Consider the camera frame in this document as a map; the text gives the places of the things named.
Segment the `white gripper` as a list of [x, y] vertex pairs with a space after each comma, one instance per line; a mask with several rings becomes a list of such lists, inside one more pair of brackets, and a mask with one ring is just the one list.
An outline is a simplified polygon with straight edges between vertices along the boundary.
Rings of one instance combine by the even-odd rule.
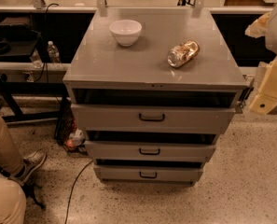
[[[265, 36], [268, 50], [277, 54], [277, 5], [271, 13], [267, 12], [250, 24], [246, 35], [259, 38]], [[277, 57], [266, 65], [266, 72], [249, 110], [259, 115], [266, 115], [277, 106]]]

